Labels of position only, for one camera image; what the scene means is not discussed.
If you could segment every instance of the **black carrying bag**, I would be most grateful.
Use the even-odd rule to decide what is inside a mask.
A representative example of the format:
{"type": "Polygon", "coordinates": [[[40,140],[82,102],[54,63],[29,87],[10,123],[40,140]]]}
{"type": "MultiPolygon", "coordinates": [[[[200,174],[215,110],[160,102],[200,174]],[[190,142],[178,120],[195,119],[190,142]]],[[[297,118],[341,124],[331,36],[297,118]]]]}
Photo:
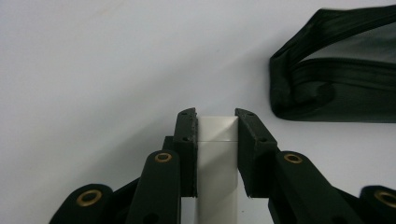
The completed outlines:
{"type": "Polygon", "coordinates": [[[396,122],[396,5],[319,10],[270,60],[282,119],[396,122]]]}

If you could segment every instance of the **white plastic post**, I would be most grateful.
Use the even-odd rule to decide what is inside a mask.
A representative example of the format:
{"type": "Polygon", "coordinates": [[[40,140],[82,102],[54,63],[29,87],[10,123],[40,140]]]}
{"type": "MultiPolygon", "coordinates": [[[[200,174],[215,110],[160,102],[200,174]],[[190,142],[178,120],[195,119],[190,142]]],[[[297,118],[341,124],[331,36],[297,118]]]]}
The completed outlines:
{"type": "Polygon", "coordinates": [[[195,224],[237,223],[237,117],[198,117],[195,224]]]}

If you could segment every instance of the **white square tube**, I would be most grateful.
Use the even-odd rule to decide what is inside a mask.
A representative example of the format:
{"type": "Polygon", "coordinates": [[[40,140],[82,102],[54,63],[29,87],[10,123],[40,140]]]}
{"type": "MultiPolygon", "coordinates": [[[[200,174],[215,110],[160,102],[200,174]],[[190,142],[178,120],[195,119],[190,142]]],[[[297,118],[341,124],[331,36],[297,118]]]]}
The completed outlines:
{"type": "Polygon", "coordinates": [[[237,117],[198,118],[195,224],[237,223],[237,117]]]}

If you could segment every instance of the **brass grommet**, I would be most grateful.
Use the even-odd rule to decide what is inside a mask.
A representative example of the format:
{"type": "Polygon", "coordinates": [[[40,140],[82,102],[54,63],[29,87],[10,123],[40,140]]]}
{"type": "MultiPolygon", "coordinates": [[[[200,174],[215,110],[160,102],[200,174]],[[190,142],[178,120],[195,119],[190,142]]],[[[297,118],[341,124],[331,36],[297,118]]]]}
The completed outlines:
{"type": "Polygon", "coordinates": [[[160,153],[157,156],[155,156],[155,161],[157,162],[167,162],[172,160],[172,155],[169,153],[160,153]]]}
{"type": "Polygon", "coordinates": [[[291,153],[286,154],[283,158],[286,161],[291,162],[291,163],[295,163],[295,164],[303,162],[303,159],[301,159],[301,157],[299,157],[297,155],[294,155],[294,154],[291,154],[291,153]]]}
{"type": "Polygon", "coordinates": [[[80,194],[77,198],[77,204],[81,207],[86,207],[93,205],[94,203],[97,203],[100,199],[102,198],[102,192],[98,189],[90,189],[82,194],[80,194]],[[92,199],[86,200],[84,197],[86,197],[89,194],[94,194],[94,197],[92,199]]]}
{"type": "Polygon", "coordinates": [[[377,190],[374,196],[381,202],[386,204],[389,207],[396,208],[396,195],[386,192],[384,190],[377,190]]]}

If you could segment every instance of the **white backdrop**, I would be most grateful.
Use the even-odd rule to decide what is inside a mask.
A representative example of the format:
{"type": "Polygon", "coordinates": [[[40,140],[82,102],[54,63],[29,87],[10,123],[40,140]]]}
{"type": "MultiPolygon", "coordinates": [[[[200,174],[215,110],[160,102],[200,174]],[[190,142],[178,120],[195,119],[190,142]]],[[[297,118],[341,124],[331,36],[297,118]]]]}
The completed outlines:
{"type": "MultiPolygon", "coordinates": [[[[269,58],[315,11],[392,3],[1,1],[0,223],[48,223],[74,189],[139,177],[193,106],[255,112],[282,150],[353,195],[396,189],[396,125],[285,121],[268,100],[269,58]]],[[[266,200],[239,200],[240,223],[272,223],[266,200]]]]}

